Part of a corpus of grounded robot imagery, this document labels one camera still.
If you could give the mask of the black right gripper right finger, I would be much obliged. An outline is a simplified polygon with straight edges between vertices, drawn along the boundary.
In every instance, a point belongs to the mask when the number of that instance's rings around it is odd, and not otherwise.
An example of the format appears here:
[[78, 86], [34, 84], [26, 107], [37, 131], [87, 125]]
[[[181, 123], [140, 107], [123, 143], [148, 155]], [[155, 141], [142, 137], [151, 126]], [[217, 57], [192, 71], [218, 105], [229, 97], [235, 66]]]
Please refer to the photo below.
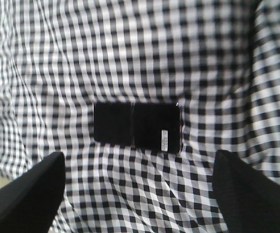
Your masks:
[[212, 186], [230, 233], [280, 233], [280, 185], [237, 154], [217, 151]]

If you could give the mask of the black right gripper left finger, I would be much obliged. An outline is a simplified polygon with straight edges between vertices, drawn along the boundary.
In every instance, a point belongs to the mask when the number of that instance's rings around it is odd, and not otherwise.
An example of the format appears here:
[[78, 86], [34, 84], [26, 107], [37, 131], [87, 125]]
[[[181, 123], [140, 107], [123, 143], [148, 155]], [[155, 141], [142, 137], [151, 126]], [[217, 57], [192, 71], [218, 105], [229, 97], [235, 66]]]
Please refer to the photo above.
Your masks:
[[64, 190], [64, 155], [53, 152], [0, 189], [0, 233], [47, 233]]

